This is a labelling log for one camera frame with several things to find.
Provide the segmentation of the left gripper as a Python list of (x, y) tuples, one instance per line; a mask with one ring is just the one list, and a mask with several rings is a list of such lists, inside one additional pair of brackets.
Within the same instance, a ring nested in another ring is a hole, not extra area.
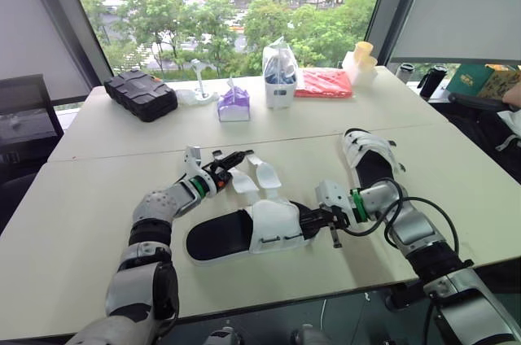
[(253, 154), (254, 151), (235, 151), (224, 157), (221, 150), (212, 152), (213, 161), (219, 163), (219, 166), (209, 166), (205, 168), (205, 172), (212, 178), (217, 194), (231, 181), (231, 173), (227, 170), (238, 166), (245, 158)]

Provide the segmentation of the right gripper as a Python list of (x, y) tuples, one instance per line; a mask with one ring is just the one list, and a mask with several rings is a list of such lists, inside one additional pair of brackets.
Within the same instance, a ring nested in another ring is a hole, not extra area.
[(350, 226), (348, 216), (343, 208), (338, 206), (321, 207), (300, 212), (302, 235), (305, 240), (313, 239), (321, 229), (346, 231)]

